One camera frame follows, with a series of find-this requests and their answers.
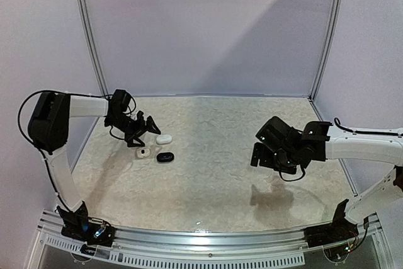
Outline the white gold-trimmed charging case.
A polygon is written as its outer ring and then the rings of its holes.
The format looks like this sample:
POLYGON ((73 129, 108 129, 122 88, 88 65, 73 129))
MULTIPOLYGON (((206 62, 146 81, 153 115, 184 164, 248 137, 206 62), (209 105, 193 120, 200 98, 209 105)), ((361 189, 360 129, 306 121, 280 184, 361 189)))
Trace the white gold-trimmed charging case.
POLYGON ((136 150, 137 159, 145 159, 150 156, 150 149, 148 147, 141 147, 136 150))

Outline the black earbud charging case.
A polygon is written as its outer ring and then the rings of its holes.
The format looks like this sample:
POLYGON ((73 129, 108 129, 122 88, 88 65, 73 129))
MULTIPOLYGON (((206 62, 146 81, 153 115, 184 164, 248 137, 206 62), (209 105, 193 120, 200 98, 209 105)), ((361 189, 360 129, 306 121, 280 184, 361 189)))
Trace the black earbud charging case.
POLYGON ((171 152, 160 152, 156 156, 158 163, 170 163, 174 161, 174 154, 171 152))

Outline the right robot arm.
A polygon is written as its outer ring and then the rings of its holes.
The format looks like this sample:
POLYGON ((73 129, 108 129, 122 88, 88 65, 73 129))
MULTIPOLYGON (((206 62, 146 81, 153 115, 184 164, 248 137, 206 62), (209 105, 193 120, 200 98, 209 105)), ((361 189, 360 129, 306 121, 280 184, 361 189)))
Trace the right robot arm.
POLYGON ((326 227, 330 241, 349 233, 350 224, 402 198, 402 129, 351 129, 332 122, 311 121, 303 130, 271 117, 257 132, 251 166, 295 175, 312 161, 356 159, 388 163, 393 166, 381 180, 352 200, 341 202, 334 221, 326 227))

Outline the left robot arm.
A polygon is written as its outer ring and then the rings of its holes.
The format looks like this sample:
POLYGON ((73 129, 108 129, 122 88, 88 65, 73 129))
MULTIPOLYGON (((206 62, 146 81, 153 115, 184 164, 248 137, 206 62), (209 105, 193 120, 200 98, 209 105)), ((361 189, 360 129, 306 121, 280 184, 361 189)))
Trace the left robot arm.
POLYGON ((117 89, 111 96, 91 96, 43 90, 38 95, 30 121, 28 136, 33 146, 45 159, 51 184, 59 199, 59 206, 67 212, 77 212, 83 205, 67 159, 67 140, 71 118, 100 117, 104 126, 123 133, 127 147, 144 147, 140 137, 149 132, 161 131, 151 116, 144 117, 138 111, 133 118, 130 103, 133 98, 124 89, 117 89))

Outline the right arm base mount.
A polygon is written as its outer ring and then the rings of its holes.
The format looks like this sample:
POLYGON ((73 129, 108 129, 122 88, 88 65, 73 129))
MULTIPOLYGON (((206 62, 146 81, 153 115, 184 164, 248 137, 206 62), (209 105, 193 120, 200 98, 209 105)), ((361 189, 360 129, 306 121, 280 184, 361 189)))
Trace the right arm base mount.
POLYGON ((345 218, 304 229, 304 239, 310 248, 355 239, 358 235, 358 225, 345 218))

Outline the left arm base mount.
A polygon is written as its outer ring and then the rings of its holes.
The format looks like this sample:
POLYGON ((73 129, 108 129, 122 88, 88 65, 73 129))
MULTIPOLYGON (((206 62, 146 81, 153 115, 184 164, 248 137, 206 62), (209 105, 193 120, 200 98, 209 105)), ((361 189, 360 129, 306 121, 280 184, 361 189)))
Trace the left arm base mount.
POLYGON ((116 229, 109 222, 82 216, 62 220, 64 226, 61 235, 85 242, 88 246, 112 247, 116 229))

